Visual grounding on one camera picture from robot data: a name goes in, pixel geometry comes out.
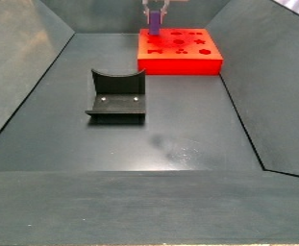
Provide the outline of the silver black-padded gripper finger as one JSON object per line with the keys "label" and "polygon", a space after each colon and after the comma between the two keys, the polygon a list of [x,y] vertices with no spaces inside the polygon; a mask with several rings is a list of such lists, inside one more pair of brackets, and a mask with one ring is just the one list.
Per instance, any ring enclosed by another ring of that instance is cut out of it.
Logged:
{"label": "silver black-padded gripper finger", "polygon": [[147,17],[147,23],[150,24],[150,7],[148,7],[150,0],[142,0],[143,8],[144,8],[144,15]]}

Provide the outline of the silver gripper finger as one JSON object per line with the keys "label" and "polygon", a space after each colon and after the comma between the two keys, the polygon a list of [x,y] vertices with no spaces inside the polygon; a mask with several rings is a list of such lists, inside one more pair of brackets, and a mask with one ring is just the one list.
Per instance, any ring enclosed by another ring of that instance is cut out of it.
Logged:
{"label": "silver gripper finger", "polygon": [[159,11],[160,12],[160,24],[163,23],[163,18],[164,18],[164,15],[167,14],[169,6],[170,6],[170,0],[163,0],[163,6]]}

